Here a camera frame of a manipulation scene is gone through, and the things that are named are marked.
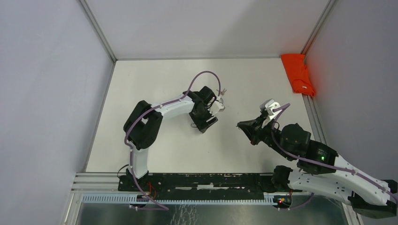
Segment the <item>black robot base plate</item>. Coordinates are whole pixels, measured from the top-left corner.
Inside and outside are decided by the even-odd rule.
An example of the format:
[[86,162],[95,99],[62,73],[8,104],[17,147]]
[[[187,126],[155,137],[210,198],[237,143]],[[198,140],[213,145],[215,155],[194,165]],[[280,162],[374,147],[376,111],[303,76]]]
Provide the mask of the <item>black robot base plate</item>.
[[157,200],[262,200],[265,193],[290,193],[272,173],[148,173],[134,182],[126,172],[118,191],[143,190]]

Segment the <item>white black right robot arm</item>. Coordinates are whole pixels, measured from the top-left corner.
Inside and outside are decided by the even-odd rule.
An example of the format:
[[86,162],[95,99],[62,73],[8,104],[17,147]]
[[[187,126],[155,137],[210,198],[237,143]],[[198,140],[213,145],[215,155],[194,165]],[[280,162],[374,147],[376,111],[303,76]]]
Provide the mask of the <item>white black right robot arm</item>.
[[299,124],[278,129],[277,120],[267,114],[254,120],[241,121],[237,127],[252,145],[264,143],[297,168],[275,167],[271,186],[276,191],[300,190],[338,200],[365,217],[395,217],[398,184],[365,174],[329,146],[311,139]]

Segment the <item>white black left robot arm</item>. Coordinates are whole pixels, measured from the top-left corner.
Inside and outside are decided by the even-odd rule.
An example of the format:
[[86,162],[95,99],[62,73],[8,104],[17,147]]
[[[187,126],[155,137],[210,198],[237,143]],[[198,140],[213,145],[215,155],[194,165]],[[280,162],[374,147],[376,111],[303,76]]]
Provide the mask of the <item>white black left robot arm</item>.
[[175,99],[159,104],[144,100],[138,102],[123,126],[124,143],[130,147],[129,171],[133,174],[130,186],[136,191],[146,188],[149,148],[155,142],[163,121],[188,114],[192,126],[204,133],[218,121],[216,114],[224,109],[221,96],[207,86],[199,91],[187,90]]

